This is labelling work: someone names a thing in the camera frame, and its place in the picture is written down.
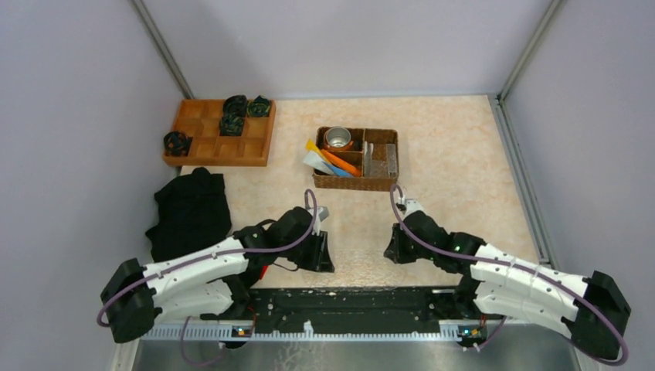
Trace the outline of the brown wicker divided basket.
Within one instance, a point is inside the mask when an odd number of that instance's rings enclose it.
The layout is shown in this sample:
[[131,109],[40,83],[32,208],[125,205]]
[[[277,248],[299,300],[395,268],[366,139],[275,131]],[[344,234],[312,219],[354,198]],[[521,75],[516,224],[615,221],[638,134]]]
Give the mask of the brown wicker divided basket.
[[[324,134],[330,127],[318,128],[315,135],[315,144],[319,149],[327,150],[324,147]],[[351,163],[361,170],[361,177],[338,177],[335,175],[325,175],[317,170],[313,171],[312,177],[314,185],[320,189],[348,189],[348,190],[361,190],[361,191],[375,191],[375,192],[388,192],[391,185],[396,184],[399,175],[396,179],[375,179],[366,178],[363,175],[363,142],[374,143],[377,148],[379,145],[384,147],[384,144],[394,144],[397,150],[397,159],[399,162],[399,135],[397,131],[392,129],[381,128],[347,128],[351,132],[353,145],[347,151],[332,151],[332,154],[339,158]],[[375,150],[374,159],[384,158],[382,150]]]

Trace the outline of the clear textured plastic tray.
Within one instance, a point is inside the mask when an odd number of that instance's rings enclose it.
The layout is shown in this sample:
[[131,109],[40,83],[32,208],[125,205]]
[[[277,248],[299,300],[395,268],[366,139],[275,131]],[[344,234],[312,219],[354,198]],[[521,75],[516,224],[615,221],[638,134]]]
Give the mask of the clear textured plastic tray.
[[334,252],[335,272],[327,276],[327,285],[335,287],[398,287],[406,278],[402,265],[394,264],[373,250]]

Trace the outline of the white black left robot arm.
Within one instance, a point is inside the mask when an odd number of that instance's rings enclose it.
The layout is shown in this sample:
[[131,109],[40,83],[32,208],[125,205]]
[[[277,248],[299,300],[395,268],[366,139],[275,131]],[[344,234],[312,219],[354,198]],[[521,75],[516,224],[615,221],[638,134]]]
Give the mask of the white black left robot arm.
[[126,260],[100,293],[97,324],[125,343],[163,322],[238,319],[249,307],[250,288],[280,258],[300,270],[334,272],[321,228],[328,216],[325,206],[297,206],[182,257],[145,265]]

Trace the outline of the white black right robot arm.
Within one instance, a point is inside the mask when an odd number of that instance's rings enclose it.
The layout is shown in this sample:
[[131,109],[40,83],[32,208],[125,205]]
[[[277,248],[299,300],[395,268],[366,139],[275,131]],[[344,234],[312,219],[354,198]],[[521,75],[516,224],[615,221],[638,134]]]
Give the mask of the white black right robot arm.
[[480,237],[448,233],[423,211],[393,224],[384,255],[395,264],[425,259],[460,274],[453,300],[464,318],[520,319],[557,332],[598,361],[625,359],[623,335],[631,307],[608,274],[594,271],[585,277],[539,267]]

